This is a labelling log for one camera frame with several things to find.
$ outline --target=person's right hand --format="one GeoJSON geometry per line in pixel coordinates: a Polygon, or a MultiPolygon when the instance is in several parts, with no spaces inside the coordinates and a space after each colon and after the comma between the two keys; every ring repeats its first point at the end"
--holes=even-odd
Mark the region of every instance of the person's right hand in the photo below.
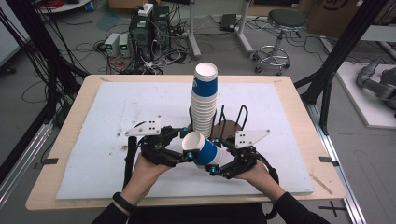
{"type": "Polygon", "coordinates": [[[246,180],[258,191],[270,198],[273,203],[285,193],[285,190],[283,190],[270,176],[267,167],[262,161],[257,161],[257,164],[253,166],[253,168],[237,175],[235,178],[246,180]]]}

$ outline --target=black wristband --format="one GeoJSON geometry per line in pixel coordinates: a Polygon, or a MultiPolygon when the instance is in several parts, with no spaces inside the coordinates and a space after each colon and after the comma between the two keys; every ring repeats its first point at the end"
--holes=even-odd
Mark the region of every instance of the black wristband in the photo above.
{"type": "Polygon", "coordinates": [[[129,213],[134,210],[134,206],[130,203],[128,203],[125,199],[122,198],[121,193],[116,192],[113,195],[113,200],[116,202],[121,208],[123,208],[125,211],[128,211],[129,213]]]}

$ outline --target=human hand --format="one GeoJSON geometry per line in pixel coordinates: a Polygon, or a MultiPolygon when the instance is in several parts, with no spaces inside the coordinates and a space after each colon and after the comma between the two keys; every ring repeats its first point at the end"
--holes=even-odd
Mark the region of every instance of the human hand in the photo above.
{"type": "Polygon", "coordinates": [[[285,193],[285,190],[270,176],[265,164],[259,160],[257,160],[253,168],[237,175],[235,178],[246,180],[250,185],[270,198],[273,203],[285,193]]]}
{"type": "Polygon", "coordinates": [[[137,205],[149,193],[158,177],[170,168],[166,165],[156,165],[139,153],[131,180],[121,193],[122,198],[132,205],[137,205]]]}

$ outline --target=gray robotic device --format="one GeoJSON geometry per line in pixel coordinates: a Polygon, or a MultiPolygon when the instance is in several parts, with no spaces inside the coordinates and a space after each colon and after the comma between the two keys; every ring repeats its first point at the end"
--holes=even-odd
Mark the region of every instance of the gray robotic device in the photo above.
{"type": "Polygon", "coordinates": [[[396,67],[382,72],[379,82],[371,80],[379,65],[380,58],[375,58],[358,74],[356,83],[359,87],[375,93],[376,97],[385,102],[385,105],[396,110],[396,67]]]}

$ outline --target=black sleeve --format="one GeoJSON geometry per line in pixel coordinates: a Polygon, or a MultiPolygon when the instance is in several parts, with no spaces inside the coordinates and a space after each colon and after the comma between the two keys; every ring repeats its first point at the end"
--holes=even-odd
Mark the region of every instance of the black sleeve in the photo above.
{"type": "Polygon", "coordinates": [[[127,220],[128,216],[121,212],[114,203],[111,203],[92,224],[125,224],[127,220]]]}
{"type": "Polygon", "coordinates": [[[310,212],[288,192],[274,203],[274,207],[286,223],[330,223],[323,217],[310,212]]]}

